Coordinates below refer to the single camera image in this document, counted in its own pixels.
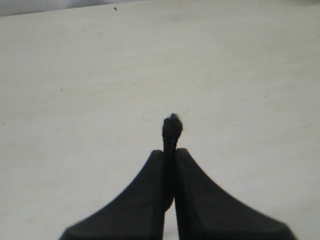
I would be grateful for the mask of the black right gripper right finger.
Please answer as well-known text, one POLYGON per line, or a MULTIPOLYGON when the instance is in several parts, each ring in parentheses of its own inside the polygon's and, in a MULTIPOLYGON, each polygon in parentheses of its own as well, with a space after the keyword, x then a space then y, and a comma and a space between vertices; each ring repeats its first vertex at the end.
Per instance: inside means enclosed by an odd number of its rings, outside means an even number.
POLYGON ((283 222, 237 200, 185 148, 175 153, 175 211, 181 240, 295 240, 283 222))

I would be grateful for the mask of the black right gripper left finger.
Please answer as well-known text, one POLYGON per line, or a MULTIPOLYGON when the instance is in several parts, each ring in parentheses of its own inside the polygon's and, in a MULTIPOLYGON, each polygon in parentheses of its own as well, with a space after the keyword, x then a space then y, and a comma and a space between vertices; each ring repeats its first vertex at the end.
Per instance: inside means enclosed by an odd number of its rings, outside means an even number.
POLYGON ((161 240, 166 164, 153 150, 134 180, 113 201, 69 226, 62 240, 161 240))

